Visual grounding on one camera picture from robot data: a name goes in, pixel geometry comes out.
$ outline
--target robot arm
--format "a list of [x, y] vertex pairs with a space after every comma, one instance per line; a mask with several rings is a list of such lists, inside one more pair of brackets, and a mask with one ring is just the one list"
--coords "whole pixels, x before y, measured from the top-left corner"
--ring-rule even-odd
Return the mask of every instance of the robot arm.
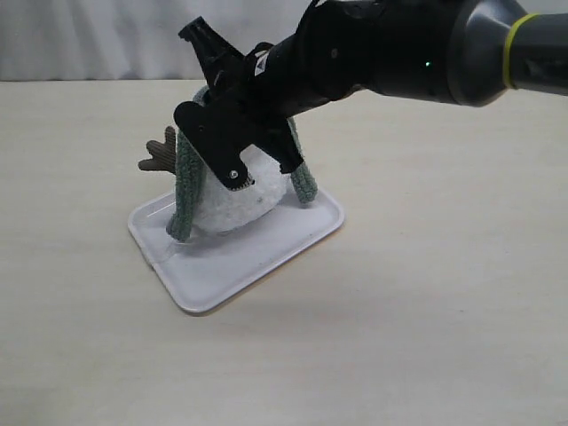
[[233, 191], [254, 184], [242, 150], [291, 173], [303, 158], [288, 118], [357, 91], [470, 107], [509, 89], [568, 94], [568, 14], [529, 15], [515, 0], [313, 0], [291, 37], [246, 56], [202, 18], [179, 36], [209, 92], [175, 122]]

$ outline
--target white fluffy plush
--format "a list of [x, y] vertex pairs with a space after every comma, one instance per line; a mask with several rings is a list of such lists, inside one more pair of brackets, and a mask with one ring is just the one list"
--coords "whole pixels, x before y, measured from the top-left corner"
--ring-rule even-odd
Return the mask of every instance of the white fluffy plush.
[[205, 233], [228, 233], [241, 228], [273, 210], [287, 191], [289, 177], [280, 173], [280, 165], [255, 146], [241, 155], [256, 183], [232, 192], [206, 170], [201, 203], [193, 224]]

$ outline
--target white sticker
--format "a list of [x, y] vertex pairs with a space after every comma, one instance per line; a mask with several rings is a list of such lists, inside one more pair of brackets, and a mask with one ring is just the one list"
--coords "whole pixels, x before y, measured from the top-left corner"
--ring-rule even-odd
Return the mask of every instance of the white sticker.
[[258, 59], [255, 67], [255, 77], [261, 75], [264, 71], [266, 71], [266, 63], [268, 62], [268, 52], [266, 52], [263, 56]]

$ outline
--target green knitted fabric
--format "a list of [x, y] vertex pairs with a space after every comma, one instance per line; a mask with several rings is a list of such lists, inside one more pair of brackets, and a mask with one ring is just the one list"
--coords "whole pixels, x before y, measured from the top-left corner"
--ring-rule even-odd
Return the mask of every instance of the green knitted fabric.
[[[204, 105], [203, 98], [207, 90], [207, 86], [203, 87], [195, 94], [193, 101]], [[294, 119], [290, 118], [288, 124], [296, 146], [301, 153], [302, 147]], [[174, 240], [185, 242], [191, 236], [193, 218], [201, 202], [201, 193], [205, 183], [205, 167], [201, 157], [193, 150], [189, 140], [180, 131], [177, 135], [176, 211], [166, 228], [168, 235]], [[318, 185], [305, 162], [292, 173], [291, 180], [300, 203], [309, 204], [315, 200], [318, 194]]]

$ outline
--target plastic tray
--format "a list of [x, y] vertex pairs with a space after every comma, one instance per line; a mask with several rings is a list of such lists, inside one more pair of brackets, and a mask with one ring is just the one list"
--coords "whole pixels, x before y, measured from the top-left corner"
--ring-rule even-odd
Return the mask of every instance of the plastic tray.
[[192, 315], [215, 310], [345, 220], [342, 207], [326, 191], [320, 190], [308, 208], [288, 191], [276, 209], [252, 224], [226, 235], [195, 232], [181, 244], [165, 231], [174, 211], [174, 193], [167, 193], [134, 210], [128, 226], [174, 302]]

